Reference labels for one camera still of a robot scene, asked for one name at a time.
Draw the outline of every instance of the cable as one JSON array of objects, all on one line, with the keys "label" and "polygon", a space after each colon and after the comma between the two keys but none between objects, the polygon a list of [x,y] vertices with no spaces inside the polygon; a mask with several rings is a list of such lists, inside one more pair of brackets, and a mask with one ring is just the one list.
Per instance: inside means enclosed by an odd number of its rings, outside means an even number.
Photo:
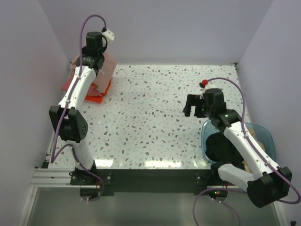
[{"label": "cable", "polygon": [[106,51],[106,50],[107,50],[107,47],[108,47],[108,39],[107,39],[107,37],[105,37],[103,34],[102,34],[102,37],[103,37],[103,39],[105,39],[105,47],[104,47],[104,50],[103,50],[103,51]]},{"label": "cable", "polygon": [[271,170],[273,170],[282,180],[284,180],[297,194],[298,199],[296,201],[285,201],[285,200],[278,200],[279,202],[283,202],[283,203],[287,203],[287,204],[298,204],[301,202],[301,195],[300,192],[298,191],[298,189],[288,180],[286,179],[284,176],[282,176],[270,163],[268,160],[266,160],[266,158],[259,152],[259,150],[255,147],[255,145],[252,143],[251,139],[248,137],[248,135],[246,134],[246,129],[245,129],[245,112],[246,112],[246,100],[245,100],[245,96],[243,94],[242,89],[232,80],[230,79],[226,79],[226,78],[222,78],[222,77],[217,77],[217,78],[213,78],[213,79],[208,79],[208,81],[213,81],[213,80],[225,80],[228,81],[230,83],[232,83],[234,86],[236,86],[236,88],[239,90],[241,97],[243,99],[243,114],[241,117],[241,129],[244,133],[244,136],[246,137],[248,143],[250,144],[250,146],[254,149],[254,151],[259,155],[259,157],[264,161],[264,163],[266,165],[268,165],[270,167]]},{"label": "cable", "polygon": [[102,191],[102,183],[100,180],[98,180],[97,182],[99,182],[99,194],[100,194]]},{"label": "cable", "polygon": [[[219,188],[218,189],[219,191],[228,191],[228,192],[236,192],[236,193],[245,193],[244,191],[242,190],[235,190],[235,189],[230,189],[230,188]],[[211,192],[211,191],[216,191],[216,188],[208,188],[204,191],[202,191],[200,194],[197,195],[196,199],[194,200],[193,202],[193,206],[192,206],[192,215],[193,215],[193,219],[194,219],[194,222],[196,223],[197,226],[199,226],[198,224],[198,221],[196,219],[196,215],[195,215],[195,207],[196,207],[196,204],[197,204],[197,201],[199,199],[199,197],[207,192]],[[238,218],[238,225],[241,226],[241,218],[240,218],[240,215],[238,214],[238,212],[232,207],[230,206],[229,204],[225,203],[225,202],[220,202],[221,204],[229,207],[231,210],[233,210],[233,212],[235,213],[235,215],[237,216]]]},{"label": "cable", "polygon": [[83,23],[83,25],[80,29],[80,37],[79,37],[79,74],[78,74],[78,77],[76,78],[73,86],[71,87],[71,90],[70,90],[70,92],[68,94],[68,97],[67,97],[67,100],[66,100],[65,108],[64,108],[64,110],[62,112],[62,115],[61,115],[61,117],[58,121],[58,124],[56,126],[55,137],[54,137],[54,141],[53,141],[53,149],[52,149],[51,159],[50,159],[51,163],[53,163],[55,161],[55,159],[57,158],[57,155],[55,155],[55,150],[56,150],[56,145],[57,145],[57,140],[58,140],[58,134],[59,134],[59,131],[60,131],[60,128],[61,128],[61,125],[62,125],[63,118],[66,114],[71,95],[72,95],[72,93],[73,93],[73,91],[74,91],[74,89],[75,89],[75,87],[76,87],[76,85],[79,81],[79,78],[81,76],[81,72],[82,72],[82,68],[83,68],[82,36],[83,36],[83,32],[84,32],[84,27],[85,27],[87,21],[92,17],[98,17],[98,18],[102,19],[102,21],[104,23],[103,31],[106,31],[106,29],[107,29],[107,23],[106,23],[105,19],[102,16],[97,15],[97,14],[93,14],[93,15],[88,16],[87,19],[85,19],[85,21],[84,21],[84,23]]},{"label": "cable", "polygon": [[87,172],[88,174],[90,174],[91,176],[95,177],[95,178],[97,179],[97,181],[100,182],[100,186],[101,186],[101,192],[100,192],[100,195],[102,195],[103,192],[104,192],[104,183],[103,183],[103,180],[102,180],[99,176],[97,176],[96,174],[90,172],[83,164],[81,164],[81,162],[79,161],[79,159],[77,158],[77,156],[76,156],[76,154],[75,154],[74,145],[72,145],[72,144],[65,144],[65,145],[64,145],[63,147],[61,147],[60,150],[56,153],[55,159],[56,159],[56,158],[58,157],[58,155],[62,152],[62,150],[65,149],[66,147],[71,147],[71,149],[72,149],[72,154],[73,154],[73,156],[74,156],[75,161],[76,161],[76,162],[84,169],[84,171]]}]

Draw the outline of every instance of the white connector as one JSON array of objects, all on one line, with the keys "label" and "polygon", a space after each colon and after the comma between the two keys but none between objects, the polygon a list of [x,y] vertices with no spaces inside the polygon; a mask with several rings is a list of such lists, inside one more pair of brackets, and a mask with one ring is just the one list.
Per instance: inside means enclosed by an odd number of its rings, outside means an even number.
[{"label": "white connector", "polygon": [[103,35],[108,39],[108,41],[114,41],[115,35],[110,30],[106,30]]},{"label": "white connector", "polygon": [[201,94],[201,96],[200,96],[199,98],[200,98],[200,99],[203,99],[203,98],[204,98],[204,93],[206,92],[206,90],[207,90],[207,89],[214,89],[214,88],[216,88],[216,86],[215,86],[214,84],[212,84],[212,83],[207,84],[207,85],[205,86],[205,88],[203,88],[202,94]]},{"label": "white connector", "polygon": [[264,164],[265,166],[268,166],[271,164],[271,161],[270,160],[267,160],[267,162]]}]

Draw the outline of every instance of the orange tray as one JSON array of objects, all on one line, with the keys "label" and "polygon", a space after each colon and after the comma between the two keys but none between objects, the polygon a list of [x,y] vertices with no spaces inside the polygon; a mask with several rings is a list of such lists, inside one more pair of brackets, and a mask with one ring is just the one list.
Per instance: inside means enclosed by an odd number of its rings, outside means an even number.
[{"label": "orange tray", "polygon": [[108,94],[109,88],[111,86],[111,82],[112,82],[112,79],[110,80],[107,89],[105,90],[104,93],[102,93],[101,96],[86,96],[85,100],[96,102],[96,103],[101,103],[103,101],[103,97]]}]

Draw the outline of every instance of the terrazzo table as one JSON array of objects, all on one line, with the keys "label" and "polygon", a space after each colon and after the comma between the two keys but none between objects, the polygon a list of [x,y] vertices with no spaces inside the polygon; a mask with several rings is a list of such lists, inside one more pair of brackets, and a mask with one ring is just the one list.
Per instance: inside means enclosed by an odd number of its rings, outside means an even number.
[{"label": "terrazzo table", "polygon": [[[84,103],[81,111],[89,124],[87,142],[97,167],[210,168],[200,149],[201,128],[206,119],[186,118],[182,110],[187,94],[199,94],[198,83],[213,77],[238,82],[234,66],[118,65],[103,102]],[[236,88],[224,81],[215,83],[223,89],[228,108],[241,114],[241,96]],[[72,171],[74,166],[70,150],[65,150],[48,168],[59,176],[68,175],[61,171]],[[195,196],[190,193],[115,193],[87,204],[80,200],[78,188],[62,186],[60,181],[60,177],[54,178],[52,188],[50,184],[46,188],[40,185],[29,226],[195,225],[192,217]],[[259,209],[247,195],[236,193],[229,193],[227,203],[239,212],[243,225],[280,225],[272,204]],[[196,215],[201,225],[238,223],[231,209],[207,196],[200,197]]]},{"label": "terrazzo table", "polygon": [[[103,102],[85,102],[81,110],[97,168],[209,169],[200,146],[206,119],[184,117],[182,110],[187,94],[200,94],[199,82],[214,77],[238,83],[232,65],[118,65]],[[227,107],[241,115],[239,91],[226,81],[214,83]],[[59,140],[57,149],[62,145]],[[73,169],[71,151],[63,151],[48,168]]]}]

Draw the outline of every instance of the lavender wall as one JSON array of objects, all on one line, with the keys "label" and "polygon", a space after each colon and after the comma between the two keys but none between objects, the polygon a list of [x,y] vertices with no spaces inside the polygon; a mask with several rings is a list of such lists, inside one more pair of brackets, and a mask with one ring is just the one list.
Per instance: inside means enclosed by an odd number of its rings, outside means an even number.
[{"label": "lavender wall", "polygon": [[37,0],[0,3],[0,225],[17,225],[35,166],[45,157],[68,72]]},{"label": "lavender wall", "polygon": [[[102,15],[116,39],[108,50],[120,63],[238,62],[273,0],[39,0],[71,61],[79,29]],[[98,18],[85,31],[99,30]]]},{"label": "lavender wall", "polygon": [[[301,190],[301,1],[274,0],[238,64],[254,123],[275,141],[277,161],[293,172]],[[287,200],[295,200],[291,189]],[[284,204],[289,220],[301,222],[301,204]]]}]

